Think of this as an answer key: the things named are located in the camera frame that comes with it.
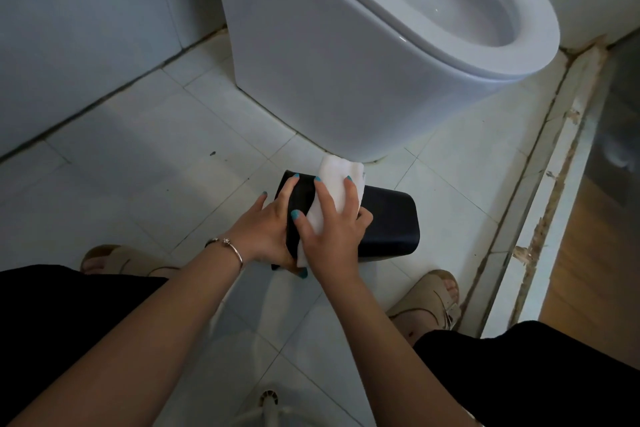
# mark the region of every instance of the white towel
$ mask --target white towel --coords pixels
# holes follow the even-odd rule
[[[338,213],[341,213],[344,209],[344,200],[346,197],[344,179],[347,176],[351,176],[351,180],[353,180],[353,183],[356,185],[358,189],[358,204],[362,204],[362,195],[364,194],[364,164],[351,162],[336,155],[327,155],[322,160],[322,164],[320,164],[317,176],[324,182],[324,185],[329,190],[329,194],[331,194],[333,198],[335,209]],[[322,233],[324,219],[317,194],[316,199],[314,199],[313,204],[311,204],[311,208],[309,208],[307,219],[316,234]],[[307,257],[302,248],[302,240],[300,240],[300,243],[298,243],[298,267],[307,266]]]

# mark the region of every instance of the beige sandal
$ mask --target beige sandal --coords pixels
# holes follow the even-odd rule
[[[156,259],[152,255],[140,252],[130,246],[121,245],[100,245],[89,250],[80,263],[80,271],[84,272],[84,262],[97,257],[108,257],[107,263],[102,270],[107,275],[137,275],[139,277],[149,277],[156,270],[174,269],[166,262]]]
[[[461,311],[458,304],[453,302],[443,280],[453,280],[456,282],[456,287],[458,286],[458,282],[450,272],[432,270],[404,294],[404,297],[387,311],[387,315],[393,319],[409,310],[426,310],[433,314],[438,326],[444,330],[450,330],[460,319]]]

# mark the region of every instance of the brown wood flooring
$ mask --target brown wood flooring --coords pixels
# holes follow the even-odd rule
[[[540,314],[540,321],[638,369],[639,242],[628,211],[585,176]]]

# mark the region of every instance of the bracelet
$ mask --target bracelet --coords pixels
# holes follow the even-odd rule
[[[212,238],[211,240],[207,240],[207,242],[204,244],[204,248],[206,248],[207,246],[211,245],[212,243],[218,242],[220,241],[220,238]],[[242,256],[240,255],[240,252],[238,252],[238,249],[233,246],[233,244],[231,243],[231,240],[228,238],[224,238],[222,240],[222,246],[228,246],[231,250],[233,250],[236,253],[236,256],[238,257],[238,260],[240,261],[240,272],[242,271],[242,269],[244,268],[244,260],[242,259]]]

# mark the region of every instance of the toilet seat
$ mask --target toilet seat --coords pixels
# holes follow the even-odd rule
[[[515,27],[505,45],[469,42],[444,29],[405,0],[358,0],[421,50],[462,71],[500,80],[519,79],[545,67],[560,34],[548,0],[498,0]]]

